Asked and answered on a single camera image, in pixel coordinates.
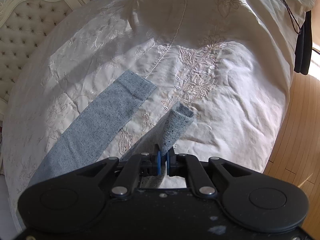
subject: metal screw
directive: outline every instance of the metal screw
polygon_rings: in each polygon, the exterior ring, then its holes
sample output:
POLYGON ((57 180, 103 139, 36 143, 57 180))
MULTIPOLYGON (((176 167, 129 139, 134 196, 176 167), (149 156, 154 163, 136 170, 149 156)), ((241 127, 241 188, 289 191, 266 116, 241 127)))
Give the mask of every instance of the metal screw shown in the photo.
POLYGON ((204 186, 199 189, 199 192, 204 195, 212 195, 216 190, 213 187, 204 186))
POLYGON ((126 187, 118 186, 112 188, 111 192, 115 195, 124 195, 128 192, 128 189, 126 187))

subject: black cloth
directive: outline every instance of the black cloth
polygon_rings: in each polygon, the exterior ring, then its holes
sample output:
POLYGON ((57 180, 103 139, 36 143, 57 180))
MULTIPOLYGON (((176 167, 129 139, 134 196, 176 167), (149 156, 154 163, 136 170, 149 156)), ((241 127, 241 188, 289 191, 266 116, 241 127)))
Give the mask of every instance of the black cloth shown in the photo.
POLYGON ((298 35, 295 50, 294 71, 304 75, 308 74, 312 53, 311 11, 306 12, 306 19, 298 35))

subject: tufted headboard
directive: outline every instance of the tufted headboard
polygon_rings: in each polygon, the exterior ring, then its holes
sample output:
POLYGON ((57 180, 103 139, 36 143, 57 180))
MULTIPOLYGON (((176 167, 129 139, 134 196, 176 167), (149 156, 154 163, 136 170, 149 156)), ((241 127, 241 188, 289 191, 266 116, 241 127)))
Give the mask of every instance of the tufted headboard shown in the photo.
POLYGON ((10 91, 48 33, 90 0, 4 0, 0 3, 0 120, 10 91))

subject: white embroidered bedspread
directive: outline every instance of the white embroidered bedspread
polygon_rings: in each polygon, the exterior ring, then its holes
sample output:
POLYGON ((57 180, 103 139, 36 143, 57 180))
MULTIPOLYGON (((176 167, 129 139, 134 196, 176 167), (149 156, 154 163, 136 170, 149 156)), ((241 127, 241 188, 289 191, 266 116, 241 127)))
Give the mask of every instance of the white embroidered bedspread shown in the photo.
MULTIPOLYGON (((286 2, 301 26, 314 0, 286 2)), ((13 213, 59 136, 127 69, 157 89, 101 159, 123 155, 179 100, 196 119, 176 153, 262 172, 289 102, 296 40, 281 0, 95 0, 79 8, 30 57, 10 95, 1 150, 13 213)))

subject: gray speckled fabric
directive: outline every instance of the gray speckled fabric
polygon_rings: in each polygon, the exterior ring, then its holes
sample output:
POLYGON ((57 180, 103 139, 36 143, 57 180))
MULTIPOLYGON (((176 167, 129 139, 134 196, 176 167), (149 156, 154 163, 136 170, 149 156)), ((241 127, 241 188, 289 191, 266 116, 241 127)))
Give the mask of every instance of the gray speckled fabric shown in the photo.
MULTIPOLYGON (((165 155, 172 145, 186 131, 193 122, 194 113, 182 103, 177 102, 173 107, 158 121, 155 127, 140 138, 120 161, 127 161, 133 154, 147 152, 152 154, 154 145, 158 144, 161 155, 165 155)), ((157 188, 161 184, 165 174, 162 166, 161 175, 156 177, 146 177, 142 180, 143 187, 157 188)))
POLYGON ((132 71, 124 72, 65 130, 29 186, 94 163, 155 88, 132 71))

